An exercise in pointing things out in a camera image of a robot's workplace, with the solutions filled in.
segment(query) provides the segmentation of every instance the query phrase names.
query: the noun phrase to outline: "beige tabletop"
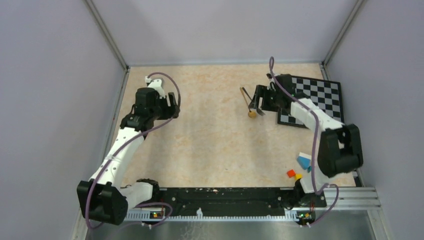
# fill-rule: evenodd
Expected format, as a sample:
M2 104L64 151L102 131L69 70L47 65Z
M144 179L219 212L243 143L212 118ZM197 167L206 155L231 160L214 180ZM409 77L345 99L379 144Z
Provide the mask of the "beige tabletop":
M274 71L322 79L316 63L276 64ZM161 187L290 187L295 181L287 176L288 170L307 174L296 157L299 152L311 154L312 131L277 125L275 112L248 117L240 87L252 96L256 85L267 85L267 64L132 67L118 123L130 112L137 89L146 86L145 76L152 72L167 73L177 82L181 112L148 134L125 173L123 186L148 178ZM176 92L167 80L164 88ZM334 182L355 186L351 173Z

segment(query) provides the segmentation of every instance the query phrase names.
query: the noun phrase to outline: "white wall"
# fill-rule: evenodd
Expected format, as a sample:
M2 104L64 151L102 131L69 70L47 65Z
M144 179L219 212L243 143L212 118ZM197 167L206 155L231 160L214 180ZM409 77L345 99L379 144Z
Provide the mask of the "white wall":
M71 237L122 79L82 0L0 1L1 239Z
M129 65L322 61L356 0L94 0Z
M368 1L329 64L396 239L423 239L424 2Z

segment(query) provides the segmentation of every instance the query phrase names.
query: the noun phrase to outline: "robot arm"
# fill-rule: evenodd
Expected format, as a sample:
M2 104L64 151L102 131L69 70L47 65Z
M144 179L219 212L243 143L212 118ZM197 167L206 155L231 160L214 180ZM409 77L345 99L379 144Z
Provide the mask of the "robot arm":
M127 215L128 209L151 199L155 188L159 188L157 182L152 180L141 180L129 187L120 188L127 167L147 134L138 138L136 136L152 129L155 120L177 118L180 112L172 92L168 94L170 104L168 105L167 96L162 88L162 79L146 78L145 81L147 87L137 90L135 104L131 112L122 119L116 140L108 155L90 180L81 181L77 187L78 200L84 218L119 225ZM131 142L113 156L128 141ZM111 160L110 164L102 172L109 160ZM85 216L88 192L94 179L99 175L91 196L89 216Z
M317 165L315 165L315 184L320 189L329 182L330 178L340 173L349 173L363 165L361 137L356 125L345 125L323 112L317 107L311 99L303 92L296 92L292 76L289 74L280 74L275 78L293 97L305 104L309 110L293 101L281 89L276 86L270 74L269 86L257 85L256 90L249 107L261 108L264 111L277 112L283 109L290 113L294 118L302 121L305 126L315 131L316 120L311 112L318 116L320 141L317 154ZM300 179L300 185L303 193L313 193L312 176Z

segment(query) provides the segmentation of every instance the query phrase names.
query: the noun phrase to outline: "yellow block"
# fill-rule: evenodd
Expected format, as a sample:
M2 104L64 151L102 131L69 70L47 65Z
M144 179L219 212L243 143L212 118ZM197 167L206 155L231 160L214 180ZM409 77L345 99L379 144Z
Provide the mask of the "yellow block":
M296 179L296 181L301 179L301 178L302 178L302 174L300 174L300 173L296 173L296 175L294 175L294 179Z

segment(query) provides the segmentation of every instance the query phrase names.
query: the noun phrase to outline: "chessboard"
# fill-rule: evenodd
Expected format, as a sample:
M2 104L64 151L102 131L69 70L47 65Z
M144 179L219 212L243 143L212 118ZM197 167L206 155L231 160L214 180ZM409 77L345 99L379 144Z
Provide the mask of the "chessboard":
M333 119L345 122L340 82L324 81L303 76L292 76L296 92L304 92L312 102ZM277 112L277 124L306 128L303 122L284 110Z

